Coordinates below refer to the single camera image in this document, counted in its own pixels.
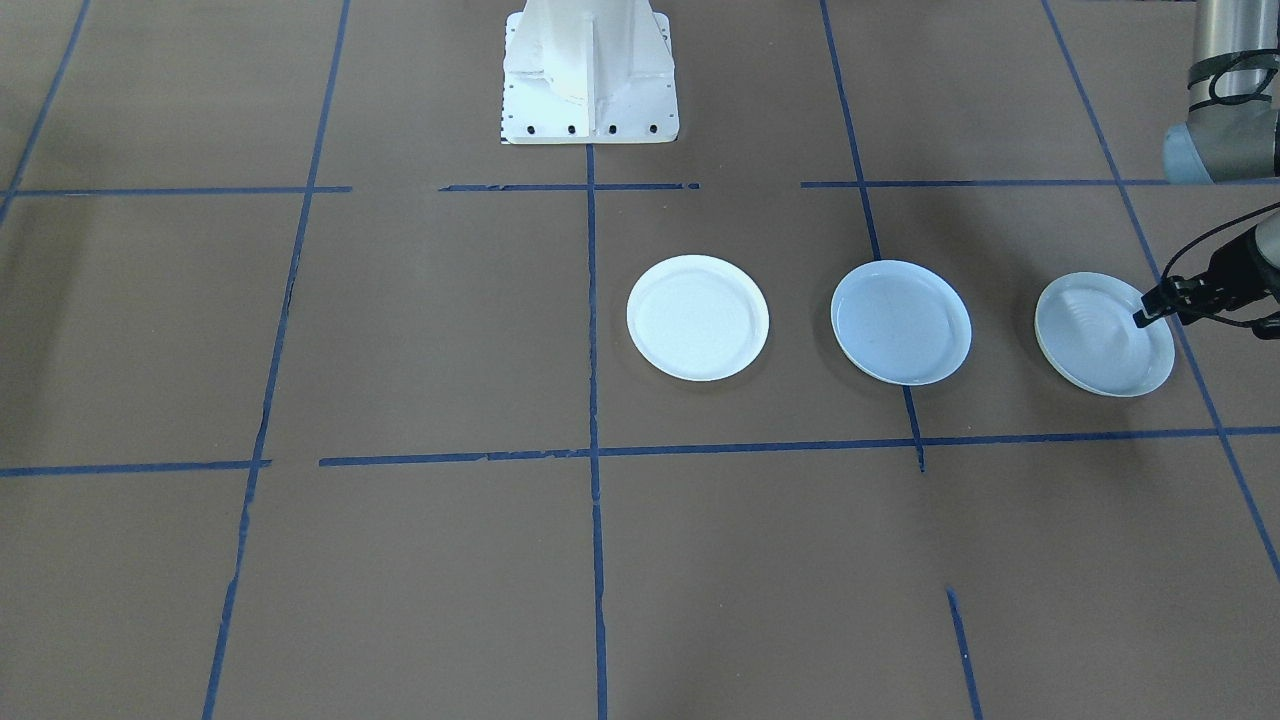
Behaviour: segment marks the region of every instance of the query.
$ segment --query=blue tape line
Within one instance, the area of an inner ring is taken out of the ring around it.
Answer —
[[[604,632],[604,532],[600,518],[600,424],[598,418],[600,387],[598,382],[599,356],[596,345],[596,265],[595,265],[595,146],[586,146],[586,302],[590,310],[588,323],[588,355],[590,360],[590,462],[591,462],[591,556],[595,575],[595,703],[596,719],[609,716],[609,673]]]
[[[1268,425],[1258,428],[1224,428],[1229,436],[1276,436],[1280,434],[1280,425]]]
[[[603,447],[602,457],[636,457],[645,455],[722,455],[733,452],[795,452],[799,450],[872,450],[911,447],[911,438],[850,439],[815,442],[750,442],[723,445],[657,445],[636,447]]]
[[[42,468],[0,468],[0,478],[40,478],[61,475],[125,475],[142,473],[187,473],[200,470],[247,470],[252,460],[214,462],[137,462],[120,465],[47,465]],[[261,465],[270,465],[264,460]]]
[[[924,442],[920,439],[920,419],[915,415],[915,398],[911,388],[902,386],[902,401],[906,404],[906,419],[911,421],[911,442],[915,445],[915,460],[924,471]]]
[[[978,700],[978,680],[974,678],[973,660],[969,657],[969,638],[964,632],[964,618],[960,616],[960,598],[951,585],[947,585],[947,603],[951,606],[951,625],[956,630],[956,644],[960,646],[960,664],[964,666],[964,684],[969,688],[973,720],[982,720],[982,701]]]
[[[801,188],[851,187],[1111,187],[1108,179],[933,179],[933,181],[804,181]]]
[[[876,218],[872,215],[872,199],[867,192],[867,176],[863,174],[863,156],[858,151],[858,133],[854,131],[854,114],[849,110],[849,95],[845,92],[845,73],[840,69],[840,54],[836,53],[836,36],[831,31],[831,12],[827,0],[819,0],[822,24],[827,31],[827,50],[831,53],[831,70],[836,76],[836,91],[840,94],[840,109],[845,114],[845,133],[849,135],[849,152],[854,160],[854,174],[858,176],[858,191],[863,200],[863,215],[867,220],[867,234],[872,241],[872,258],[881,259],[879,237],[876,233]]]
[[[687,186],[678,182],[611,182],[593,186],[576,183],[548,184],[448,184],[439,192],[598,192],[640,191],[640,190],[698,190],[701,184],[691,182]]]
[[[517,450],[507,452],[438,452],[433,455],[366,455],[321,457],[321,468],[360,468],[367,465],[431,465],[440,462],[504,462],[511,460],[545,460],[550,457],[586,457],[589,450]]]
[[[168,197],[187,195],[302,195],[306,192],[334,195],[351,192],[349,184],[306,187],[105,187],[74,190],[19,190],[17,197]]]
[[[1226,428],[1233,436],[1275,436],[1280,427],[1239,427]],[[954,436],[920,437],[919,443],[927,447],[950,446],[992,446],[992,445],[1036,445],[1064,442],[1115,442],[1129,439],[1161,438],[1206,438],[1217,437],[1215,428],[1171,428],[1161,430],[1101,430],[1092,433],[1033,433],[1001,436]],[[652,455],[722,455],[735,452],[795,452],[800,450],[876,450],[887,447],[915,447],[916,438],[849,439],[849,441],[801,441],[801,442],[755,442],[721,445],[657,445],[600,447],[600,457],[635,457]],[[591,450],[520,450],[498,452],[442,452],[434,455],[367,455],[347,457],[325,457],[321,468],[351,468],[364,465],[419,465],[436,462],[476,462],[590,457]]]
[[[223,616],[218,625],[218,642],[214,647],[214,661],[209,671],[209,688],[205,692],[204,720],[212,720],[214,705],[218,701],[218,683],[221,679],[223,660],[227,655],[227,638],[230,633],[232,615],[236,609],[236,591],[239,587],[241,570],[244,565],[244,544],[248,539],[250,506],[253,505],[253,496],[257,492],[259,470],[261,469],[262,452],[266,446],[266,430],[271,420],[271,402],[275,398],[275,386],[280,372],[280,357],[284,354],[284,336],[289,327],[289,305],[293,301],[293,286],[298,277],[298,265],[302,260],[302,243],[307,234],[307,222],[311,215],[311,201],[316,187],[316,177],[320,173],[320,156],[324,149],[325,131],[329,124],[329,109],[333,105],[334,86],[338,82],[338,67],[342,61],[342,45],[347,36],[347,18],[351,13],[351,0],[343,0],[342,15],[338,18],[338,33],[333,45],[333,59],[329,63],[329,78],[325,83],[324,101],[320,105],[320,122],[316,127],[316,140],[311,149],[311,168],[307,172],[307,191],[302,196],[302,211],[298,215],[298,231],[293,238],[293,254],[289,258],[289,274],[284,283],[284,300],[280,302],[280,320],[275,328],[275,346],[271,350],[271,369],[266,377],[266,391],[262,395],[262,420],[257,428],[257,438],[253,441],[253,462],[248,470],[248,480],[244,483],[244,503],[241,506],[239,532],[236,542],[236,569],[230,583],[227,584],[227,597],[223,601]]]
[[[973,437],[928,437],[922,442],[927,446],[960,446],[960,445],[1030,445],[1055,442],[1106,442],[1121,439],[1160,439],[1160,438],[1196,438],[1217,437],[1213,428],[1179,428],[1169,430],[1110,430],[1096,433],[1043,433],[1023,436],[973,436]]]
[[[678,182],[608,182],[598,183],[595,186],[598,191],[631,191],[631,190],[685,190],[684,183]]]
[[[553,184],[449,184],[442,187],[440,192],[582,192],[585,184],[553,183]]]
[[[858,178],[858,195],[863,202],[863,219],[867,222],[867,237],[872,245],[872,259],[881,260],[879,234],[876,232],[876,215],[872,213],[872,196],[867,190],[867,174],[863,173],[863,156],[858,150],[858,132],[854,129],[854,114],[849,109],[849,94],[845,91],[845,73],[840,68],[840,53],[836,50],[836,35],[831,29],[831,9],[827,0],[818,0],[822,8],[822,26],[827,35],[827,50],[831,54],[831,72],[836,77],[836,91],[840,94],[840,109],[845,115],[845,132],[849,135],[849,152],[854,160],[854,176]],[[920,424],[915,416],[915,404],[911,401],[910,388],[902,388],[902,398],[906,406],[906,415],[911,421],[911,433],[916,438],[915,454],[924,471],[924,446],[919,442]]]
[[[1142,229],[1142,222],[1138,219],[1138,213],[1134,210],[1133,200],[1129,197],[1129,191],[1125,188],[1124,181],[1120,177],[1120,169],[1116,165],[1115,158],[1111,154],[1111,147],[1107,145],[1107,138],[1102,133],[1102,124],[1098,122],[1098,115],[1093,110],[1093,102],[1089,101],[1089,95],[1084,90],[1084,82],[1080,79],[1080,73],[1075,68],[1075,60],[1071,59],[1071,51],[1066,46],[1066,38],[1062,36],[1062,29],[1059,27],[1057,17],[1053,14],[1053,9],[1050,6],[1048,0],[1041,0],[1041,6],[1044,8],[1044,15],[1048,18],[1048,24],[1053,29],[1053,37],[1057,38],[1057,45],[1062,51],[1062,58],[1066,60],[1066,67],[1071,73],[1071,79],[1075,82],[1075,90],[1080,94],[1080,100],[1084,102],[1084,110],[1089,115],[1089,123],[1093,126],[1093,132],[1098,136],[1098,143],[1102,146],[1102,155],[1107,160],[1107,167],[1111,169],[1111,176],[1115,178],[1116,190],[1120,191],[1120,197],[1124,200],[1125,210],[1129,213],[1129,222],[1133,224],[1134,232],[1138,234],[1138,242],[1142,245],[1142,251],[1147,256],[1147,264],[1151,268],[1152,278],[1160,279],[1160,269],[1156,265],[1156,258],[1151,251],[1151,243],[1147,242],[1147,233]],[[1204,407],[1208,410],[1210,418],[1213,420],[1213,428],[1217,432],[1219,442],[1222,445],[1222,452],[1226,455],[1228,464],[1231,466],[1231,473],[1235,475],[1235,483],[1240,488],[1240,495],[1244,497],[1244,503],[1249,510],[1249,516],[1253,519],[1253,527],[1258,532],[1258,537],[1262,539],[1262,547],[1266,550],[1267,559],[1271,561],[1271,570],[1275,573],[1276,580],[1280,580],[1280,556],[1276,555],[1275,543],[1271,541],[1271,533],[1267,532],[1266,523],[1262,520],[1262,514],[1258,512],[1258,506],[1253,500],[1253,492],[1249,489],[1249,483],[1244,478],[1244,473],[1240,470],[1240,464],[1236,461],[1235,451],[1231,448],[1231,439],[1222,427],[1222,420],[1219,416],[1217,407],[1213,404],[1213,397],[1208,392],[1208,384],[1204,382],[1204,375],[1201,372],[1199,363],[1196,360],[1196,352],[1192,350],[1190,341],[1187,338],[1181,324],[1172,323],[1174,332],[1178,333],[1178,341],[1183,346],[1183,352],[1187,355],[1188,365],[1190,365],[1192,374],[1196,377],[1196,384],[1199,387],[1201,397],[1204,398]]]
[[[58,95],[58,88],[63,86],[63,78],[67,77],[67,67],[70,65],[72,54],[76,53],[76,45],[79,42],[81,31],[84,29],[84,15],[88,14],[90,0],[83,0],[81,3],[81,10],[76,15],[76,24],[72,26],[72,36],[67,40],[67,50],[63,51],[63,59],[58,63],[58,72],[54,73],[54,82],[49,86],[49,92],[45,94],[45,102],[40,106],[40,113],[36,115],[36,123],[31,127],[31,135],[27,136],[27,145],[22,150],[22,158],[18,160],[18,167],[13,172],[13,178],[9,181],[9,191],[5,195],[3,202],[0,202],[0,225],[4,224],[5,218],[9,217],[9,208],[13,205],[13,199],[18,192],[18,187],[22,186],[22,177],[27,174],[27,167],[31,164],[31,156],[36,152],[36,142],[40,141],[40,133],[45,129],[45,120],[49,119],[49,110],[54,105],[54,96]]]

